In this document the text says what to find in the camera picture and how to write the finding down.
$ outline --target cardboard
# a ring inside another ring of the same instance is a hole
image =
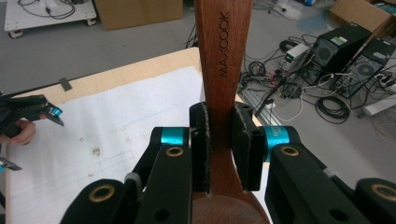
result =
[[[179,20],[183,0],[95,0],[100,20],[106,30]]]
[[[396,31],[396,17],[373,6],[370,0],[338,0],[330,12],[344,22],[355,22],[374,36],[385,37]]]

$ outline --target wooden handle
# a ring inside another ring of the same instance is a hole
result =
[[[255,220],[250,223],[269,223],[254,195],[243,191],[231,152],[232,111],[251,9],[252,0],[195,0],[198,45],[212,138],[212,195],[194,195],[194,223],[230,223],[230,217],[233,223],[247,223],[246,216]]]

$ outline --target blue tape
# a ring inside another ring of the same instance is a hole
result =
[[[162,144],[183,145],[184,128],[163,128]]]
[[[290,143],[289,134],[283,126],[264,126],[263,128],[268,146],[267,159],[265,161],[270,161],[274,146],[282,143]]]

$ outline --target black electronic device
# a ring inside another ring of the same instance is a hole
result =
[[[349,99],[388,63],[396,46],[378,37],[373,38],[331,86]]]
[[[300,76],[310,85],[330,73],[340,73],[370,36],[370,32],[350,23],[320,35],[310,50]]]

